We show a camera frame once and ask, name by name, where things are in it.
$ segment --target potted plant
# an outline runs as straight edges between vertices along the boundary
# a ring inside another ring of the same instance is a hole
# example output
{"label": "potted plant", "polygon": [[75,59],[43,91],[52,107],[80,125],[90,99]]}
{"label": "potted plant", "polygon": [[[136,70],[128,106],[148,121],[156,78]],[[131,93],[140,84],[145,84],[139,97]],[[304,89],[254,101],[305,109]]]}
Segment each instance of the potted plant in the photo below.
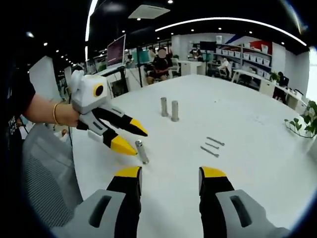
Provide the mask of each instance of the potted plant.
{"label": "potted plant", "polygon": [[289,121],[285,119],[285,125],[288,129],[290,129],[295,134],[304,137],[304,138],[314,138],[317,135],[317,105],[314,101],[309,101],[307,108],[304,114],[301,115],[304,119],[306,124],[305,126],[305,135],[300,133],[300,129],[302,128],[302,124],[299,123],[298,118],[294,118],[293,120]]}
{"label": "potted plant", "polygon": [[274,84],[276,84],[277,82],[279,82],[279,75],[276,72],[271,72],[270,73],[270,81],[273,82]]}

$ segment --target black t-shirt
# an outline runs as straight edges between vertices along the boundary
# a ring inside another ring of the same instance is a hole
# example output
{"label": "black t-shirt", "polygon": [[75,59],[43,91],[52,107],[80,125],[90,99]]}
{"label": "black t-shirt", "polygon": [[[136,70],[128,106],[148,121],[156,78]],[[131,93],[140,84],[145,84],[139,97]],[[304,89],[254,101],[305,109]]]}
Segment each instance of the black t-shirt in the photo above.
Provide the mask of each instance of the black t-shirt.
{"label": "black t-shirt", "polygon": [[9,79],[7,100],[5,137],[8,146],[9,170],[14,175],[15,183],[20,186],[21,158],[22,158],[22,137],[17,126],[17,119],[25,113],[35,95],[35,90],[30,82],[29,75],[25,70],[15,70]]}
{"label": "black t-shirt", "polygon": [[172,62],[169,57],[162,59],[159,56],[156,56],[152,62],[152,65],[155,67],[155,69],[165,70],[172,66]]}

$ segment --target ceiling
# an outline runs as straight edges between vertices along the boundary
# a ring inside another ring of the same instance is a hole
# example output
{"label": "ceiling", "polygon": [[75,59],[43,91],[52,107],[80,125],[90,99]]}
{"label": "ceiling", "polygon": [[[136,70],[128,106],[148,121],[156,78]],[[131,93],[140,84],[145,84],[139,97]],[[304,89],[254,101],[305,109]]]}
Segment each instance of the ceiling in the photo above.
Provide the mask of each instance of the ceiling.
{"label": "ceiling", "polygon": [[[309,29],[300,34],[299,30],[287,14],[285,7],[278,0],[254,1],[254,0],[227,0],[227,1],[205,1],[195,0],[186,2],[174,0],[168,4],[167,0],[99,0],[95,12],[91,16],[89,41],[85,42],[86,22],[91,0],[42,0],[36,3],[24,1],[20,10],[14,9],[14,17],[18,16],[18,29],[23,32],[31,31],[34,38],[23,40],[23,63],[32,66],[42,56],[48,55],[53,58],[57,70],[62,70],[72,63],[85,61],[85,46],[88,46],[88,58],[92,58],[105,49],[114,39],[121,36],[122,30],[127,34],[138,29],[152,26],[157,29],[173,23],[204,18],[204,17],[239,17],[264,22],[279,27],[304,42],[311,45],[315,43],[312,37],[316,26],[310,25]],[[310,12],[306,0],[289,1],[297,9],[297,13],[306,23],[312,23],[314,16]],[[151,4],[170,9],[156,19],[128,19],[129,15],[141,4]],[[153,43],[157,37],[161,40],[171,37],[171,33],[191,34],[201,32],[222,32],[249,35],[255,38],[285,42],[285,47],[296,54],[306,51],[308,48],[294,39],[268,27],[253,23],[213,20],[188,23],[156,32],[153,37],[140,36],[140,45]]]}

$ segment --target computer monitor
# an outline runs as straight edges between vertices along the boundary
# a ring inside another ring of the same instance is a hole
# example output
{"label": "computer monitor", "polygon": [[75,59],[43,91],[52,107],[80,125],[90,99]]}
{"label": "computer monitor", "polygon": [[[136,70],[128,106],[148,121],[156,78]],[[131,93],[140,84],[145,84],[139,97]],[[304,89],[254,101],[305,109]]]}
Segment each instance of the computer monitor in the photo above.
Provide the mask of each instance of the computer monitor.
{"label": "computer monitor", "polygon": [[125,35],[116,39],[107,48],[107,69],[124,65]]}

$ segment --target gold bracelet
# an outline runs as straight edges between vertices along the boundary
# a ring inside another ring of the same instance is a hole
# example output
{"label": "gold bracelet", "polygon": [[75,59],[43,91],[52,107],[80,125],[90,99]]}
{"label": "gold bracelet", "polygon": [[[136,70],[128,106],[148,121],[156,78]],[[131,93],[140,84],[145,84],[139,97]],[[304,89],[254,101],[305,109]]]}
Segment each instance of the gold bracelet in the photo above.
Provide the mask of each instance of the gold bracelet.
{"label": "gold bracelet", "polygon": [[56,107],[57,107],[58,104],[60,104],[60,103],[56,103],[56,104],[54,105],[53,118],[54,118],[55,124],[61,125],[61,124],[59,124],[59,123],[57,122],[57,120],[56,120],[56,115],[55,115],[55,113],[56,113]]}

